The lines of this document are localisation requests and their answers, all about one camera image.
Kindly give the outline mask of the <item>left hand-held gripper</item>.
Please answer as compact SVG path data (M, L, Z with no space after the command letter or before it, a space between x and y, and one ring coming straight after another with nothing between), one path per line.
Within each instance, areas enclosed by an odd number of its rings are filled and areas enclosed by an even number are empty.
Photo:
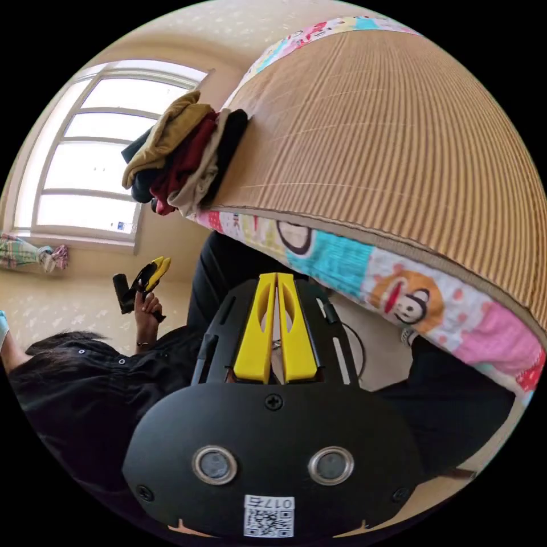
M136 276L131 285L127 277L121 274L121 314L129 314L134 310L134 301L137 293L143 298L153 292L161 278L168 272L171 258L159 257L148 263Z

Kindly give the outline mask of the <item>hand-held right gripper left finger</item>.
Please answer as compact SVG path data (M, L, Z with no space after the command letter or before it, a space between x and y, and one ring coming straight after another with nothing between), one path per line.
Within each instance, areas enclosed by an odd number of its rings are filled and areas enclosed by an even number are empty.
M238 381L267 383L270 380L275 302L276 274L262 274L233 367Z

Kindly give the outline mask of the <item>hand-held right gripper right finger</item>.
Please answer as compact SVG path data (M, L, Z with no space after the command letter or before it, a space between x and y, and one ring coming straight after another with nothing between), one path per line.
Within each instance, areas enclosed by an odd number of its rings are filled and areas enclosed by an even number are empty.
M278 273L277 294L284 382L311 381L316 376L317 364L292 275Z

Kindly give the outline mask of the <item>person's left hand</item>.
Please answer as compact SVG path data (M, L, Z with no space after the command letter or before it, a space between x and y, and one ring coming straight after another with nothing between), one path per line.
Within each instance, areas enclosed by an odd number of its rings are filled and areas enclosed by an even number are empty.
M146 296L137 292L134 301L136 322L136 343L138 347L154 344L157 341L159 322L155 313L162 315L162 305L153 292Z

